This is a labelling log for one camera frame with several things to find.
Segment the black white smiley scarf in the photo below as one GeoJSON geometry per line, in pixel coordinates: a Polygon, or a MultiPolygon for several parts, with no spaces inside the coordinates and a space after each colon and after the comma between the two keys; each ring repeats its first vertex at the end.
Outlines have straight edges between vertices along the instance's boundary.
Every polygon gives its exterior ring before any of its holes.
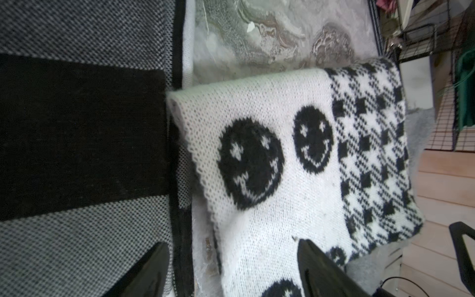
{"type": "Polygon", "coordinates": [[[338,266],[418,234],[406,103],[387,58],[172,92],[226,297],[300,297],[298,243],[338,266]]]}

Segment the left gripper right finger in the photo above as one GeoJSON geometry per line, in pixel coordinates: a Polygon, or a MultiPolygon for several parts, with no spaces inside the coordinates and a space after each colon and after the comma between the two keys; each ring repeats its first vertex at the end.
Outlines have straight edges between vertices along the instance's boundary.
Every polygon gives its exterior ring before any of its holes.
{"type": "Polygon", "coordinates": [[[297,257],[303,291],[307,297],[368,295],[311,240],[299,240],[297,257]]]}

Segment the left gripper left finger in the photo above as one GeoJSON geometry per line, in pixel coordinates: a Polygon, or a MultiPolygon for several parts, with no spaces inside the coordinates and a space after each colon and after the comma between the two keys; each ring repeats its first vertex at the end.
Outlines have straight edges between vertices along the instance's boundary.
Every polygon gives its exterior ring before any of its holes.
{"type": "Polygon", "coordinates": [[[157,242],[104,297],[161,297],[169,267],[169,248],[157,242]]]}

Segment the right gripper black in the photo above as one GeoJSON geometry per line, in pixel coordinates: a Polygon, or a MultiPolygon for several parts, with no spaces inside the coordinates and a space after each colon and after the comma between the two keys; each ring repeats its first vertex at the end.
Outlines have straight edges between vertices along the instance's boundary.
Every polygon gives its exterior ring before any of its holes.
{"type": "Polygon", "coordinates": [[[470,294],[475,294],[475,269],[463,236],[475,239],[475,230],[463,222],[455,222],[449,226],[450,235],[455,249],[461,282],[470,294]]]}

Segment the grey black checkered scarf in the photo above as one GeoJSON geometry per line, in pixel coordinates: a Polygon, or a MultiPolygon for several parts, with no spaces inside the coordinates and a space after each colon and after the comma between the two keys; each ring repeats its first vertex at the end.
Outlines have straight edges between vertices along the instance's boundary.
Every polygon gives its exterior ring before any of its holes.
{"type": "Polygon", "coordinates": [[[157,242],[178,295],[186,1],[1,2],[1,295],[103,297],[157,242]]]}

